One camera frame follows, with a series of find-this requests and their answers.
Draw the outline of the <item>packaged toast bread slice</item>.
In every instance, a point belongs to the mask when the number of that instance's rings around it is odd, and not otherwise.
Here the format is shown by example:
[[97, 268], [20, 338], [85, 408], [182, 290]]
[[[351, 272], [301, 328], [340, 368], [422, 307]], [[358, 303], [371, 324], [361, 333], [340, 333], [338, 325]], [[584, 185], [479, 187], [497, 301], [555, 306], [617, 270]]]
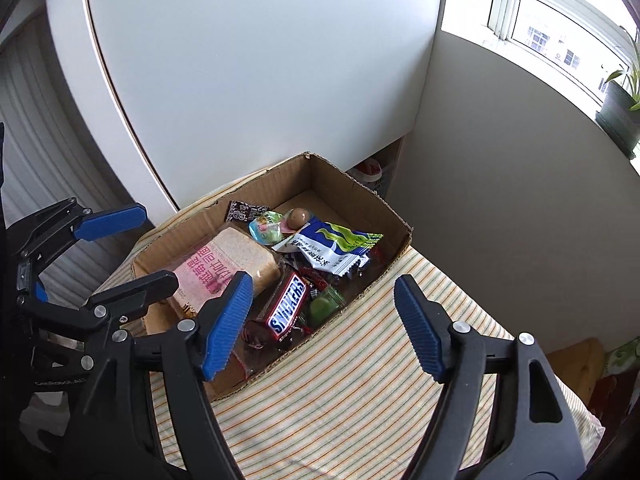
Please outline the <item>packaged toast bread slice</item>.
[[168, 302], [179, 318], [194, 318], [207, 300], [224, 293], [238, 272], [252, 278], [253, 297], [282, 276], [273, 252], [229, 222], [209, 240], [196, 243], [169, 269], [178, 278], [178, 288]]

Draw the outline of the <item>Snickers chocolate bar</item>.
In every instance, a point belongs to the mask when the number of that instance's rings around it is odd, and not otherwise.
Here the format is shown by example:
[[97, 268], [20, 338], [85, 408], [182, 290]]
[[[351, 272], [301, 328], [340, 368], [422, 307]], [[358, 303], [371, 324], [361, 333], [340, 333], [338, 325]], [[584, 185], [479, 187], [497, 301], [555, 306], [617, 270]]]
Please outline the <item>Snickers chocolate bar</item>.
[[258, 315], [245, 322], [244, 344], [256, 350], [280, 344], [291, 333], [308, 296], [308, 283], [297, 272], [286, 272]]

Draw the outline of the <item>dark red dates packet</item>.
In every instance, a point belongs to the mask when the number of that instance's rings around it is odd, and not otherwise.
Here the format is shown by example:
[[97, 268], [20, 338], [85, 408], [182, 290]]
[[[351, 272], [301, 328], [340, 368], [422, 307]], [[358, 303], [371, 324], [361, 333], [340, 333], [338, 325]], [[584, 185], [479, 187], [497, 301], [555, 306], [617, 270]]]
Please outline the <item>dark red dates packet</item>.
[[344, 277], [349, 280], [373, 276], [376, 278], [384, 270], [388, 259], [379, 244], [366, 249], [362, 254], [356, 255], [354, 263], [345, 272]]

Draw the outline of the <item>green candy wrapper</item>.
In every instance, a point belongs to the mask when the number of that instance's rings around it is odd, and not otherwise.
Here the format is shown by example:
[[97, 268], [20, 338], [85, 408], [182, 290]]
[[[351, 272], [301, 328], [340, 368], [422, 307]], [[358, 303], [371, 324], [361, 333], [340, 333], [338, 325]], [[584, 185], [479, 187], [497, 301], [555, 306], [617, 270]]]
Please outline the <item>green candy wrapper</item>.
[[313, 330], [324, 324], [335, 312], [341, 310], [345, 300], [332, 286], [328, 286], [318, 293], [311, 301], [308, 313], [308, 326]]

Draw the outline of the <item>black patterned candy wrapper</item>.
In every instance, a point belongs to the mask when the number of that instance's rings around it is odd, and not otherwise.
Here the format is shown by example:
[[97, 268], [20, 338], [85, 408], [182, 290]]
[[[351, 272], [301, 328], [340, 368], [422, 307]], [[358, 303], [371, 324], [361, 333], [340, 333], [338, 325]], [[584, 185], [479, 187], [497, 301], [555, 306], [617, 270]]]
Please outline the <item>black patterned candy wrapper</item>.
[[229, 203], [226, 221], [251, 222], [269, 210], [268, 206], [252, 205], [241, 202], [240, 200], [232, 200]]

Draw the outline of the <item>round colourful jelly cup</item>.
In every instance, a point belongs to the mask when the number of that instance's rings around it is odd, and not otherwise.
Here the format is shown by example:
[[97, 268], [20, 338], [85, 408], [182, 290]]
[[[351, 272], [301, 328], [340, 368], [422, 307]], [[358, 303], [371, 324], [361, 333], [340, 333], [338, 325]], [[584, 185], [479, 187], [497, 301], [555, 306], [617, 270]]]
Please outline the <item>round colourful jelly cup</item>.
[[273, 246], [299, 231], [314, 218], [305, 208], [293, 208], [285, 214], [277, 211], [265, 211], [248, 224], [248, 232], [257, 243]]

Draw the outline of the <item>blue white soup packet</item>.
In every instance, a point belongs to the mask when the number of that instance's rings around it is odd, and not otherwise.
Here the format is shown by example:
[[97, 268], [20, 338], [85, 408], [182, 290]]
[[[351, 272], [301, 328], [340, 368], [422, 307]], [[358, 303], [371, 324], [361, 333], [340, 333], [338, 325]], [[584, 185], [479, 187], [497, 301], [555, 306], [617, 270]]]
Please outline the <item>blue white soup packet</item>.
[[272, 249], [279, 254], [300, 252], [314, 270], [342, 278], [356, 255], [372, 248], [382, 238], [383, 234], [352, 231], [346, 226], [313, 218]]

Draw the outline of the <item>striped yellow table cloth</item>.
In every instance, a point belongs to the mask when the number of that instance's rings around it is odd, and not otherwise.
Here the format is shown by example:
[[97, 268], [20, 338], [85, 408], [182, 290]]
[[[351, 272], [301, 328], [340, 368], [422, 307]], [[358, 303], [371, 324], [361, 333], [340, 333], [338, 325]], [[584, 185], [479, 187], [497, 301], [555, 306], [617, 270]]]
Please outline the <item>striped yellow table cloth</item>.
[[224, 223], [234, 200], [306, 207], [326, 221], [378, 233], [383, 264], [346, 307], [247, 382], [232, 372], [206, 387], [217, 422], [249, 479], [398, 479], [442, 388], [421, 370], [393, 303], [396, 278], [487, 336], [506, 331], [410, 244], [411, 230], [373, 192], [301, 154], [198, 200], [143, 235], [106, 280], [114, 287], [167, 268]]

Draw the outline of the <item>brown cardboard box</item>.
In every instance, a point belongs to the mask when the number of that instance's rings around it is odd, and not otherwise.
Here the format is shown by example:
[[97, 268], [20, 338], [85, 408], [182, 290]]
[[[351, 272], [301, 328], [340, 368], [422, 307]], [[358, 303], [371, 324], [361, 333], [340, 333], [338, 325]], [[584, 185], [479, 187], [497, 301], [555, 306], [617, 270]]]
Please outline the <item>brown cardboard box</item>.
[[[346, 226], [352, 231], [383, 234], [378, 244], [386, 255], [388, 263], [376, 278], [367, 276], [349, 280], [344, 276], [339, 278], [328, 272], [317, 271], [345, 300], [344, 307], [335, 312], [331, 318], [344, 311], [352, 300], [357, 299], [371, 285], [379, 281], [388, 267], [409, 246], [411, 240], [410, 226], [384, 200], [381, 200], [378, 194], [361, 185], [348, 174], [344, 174], [325, 159], [315, 154], [305, 153], [281, 162], [261, 174], [256, 174], [219, 196], [201, 200], [181, 211], [160, 228], [149, 232], [147, 237], [140, 240], [137, 255], [134, 255], [129, 263], [128, 268], [132, 275], [141, 278], [159, 270], [171, 271], [169, 267], [185, 256], [196, 243], [209, 240], [227, 223], [226, 214], [232, 200], [268, 206], [269, 210], [280, 212], [280, 214], [285, 214], [293, 208], [305, 208], [314, 215], [314, 218], [323, 222]], [[250, 234], [248, 232], [250, 222], [229, 221], [229, 223]], [[273, 246], [265, 247], [277, 257], [282, 272], [286, 268], [292, 268], [295, 271], [303, 268], [314, 270], [300, 252], [279, 254], [272, 249]], [[179, 318], [171, 307], [168, 302], [170, 298], [171, 296], [152, 304], [149, 308], [148, 314], [143, 319], [147, 334], [163, 333], [169, 326], [184, 319]], [[217, 373], [213, 380], [206, 382], [205, 391], [209, 399], [218, 400], [228, 396], [265, 371], [245, 379], [242, 367], [233, 356], [234, 347], [224, 370]]]

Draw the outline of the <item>green white carton box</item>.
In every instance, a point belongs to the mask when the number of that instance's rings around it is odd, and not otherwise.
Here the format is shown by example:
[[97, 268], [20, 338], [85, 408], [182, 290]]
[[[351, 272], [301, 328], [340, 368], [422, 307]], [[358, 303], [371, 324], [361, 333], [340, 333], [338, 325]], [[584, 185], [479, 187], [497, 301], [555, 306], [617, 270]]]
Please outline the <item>green white carton box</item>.
[[636, 337], [615, 350], [608, 352], [605, 357], [603, 376], [619, 375], [636, 370], [640, 360], [640, 338]]

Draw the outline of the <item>white cabinet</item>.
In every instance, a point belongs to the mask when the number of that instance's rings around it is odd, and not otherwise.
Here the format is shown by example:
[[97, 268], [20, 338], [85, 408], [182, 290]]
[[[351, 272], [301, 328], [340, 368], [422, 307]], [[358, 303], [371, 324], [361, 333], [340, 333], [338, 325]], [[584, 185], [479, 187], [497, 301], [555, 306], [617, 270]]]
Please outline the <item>white cabinet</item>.
[[46, 0], [70, 92], [162, 222], [301, 152], [347, 169], [409, 133], [440, 0]]

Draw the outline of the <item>potted spider plant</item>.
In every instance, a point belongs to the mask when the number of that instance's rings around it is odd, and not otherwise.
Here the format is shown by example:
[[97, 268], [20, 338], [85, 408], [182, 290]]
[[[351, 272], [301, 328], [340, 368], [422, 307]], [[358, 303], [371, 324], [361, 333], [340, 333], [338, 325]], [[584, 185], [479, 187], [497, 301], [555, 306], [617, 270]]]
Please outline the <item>potted spider plant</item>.
[[629, 159], [639, 144], [639, 38], [620, 26], [632, 49], [628, 68], [616, 68], [605, 83], [605, 99], [596, 113], [596, 123]]

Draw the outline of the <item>window frame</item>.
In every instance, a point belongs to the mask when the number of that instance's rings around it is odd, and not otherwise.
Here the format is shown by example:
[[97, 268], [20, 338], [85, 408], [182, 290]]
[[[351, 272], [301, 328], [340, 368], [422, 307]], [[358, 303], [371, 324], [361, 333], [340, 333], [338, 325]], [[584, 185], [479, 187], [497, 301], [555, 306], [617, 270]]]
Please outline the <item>window frame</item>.
[[550, 64], [597, 104], [606, 78], [632, 69], [639, 38], [623, 0], [491, 0], [487, 27]]

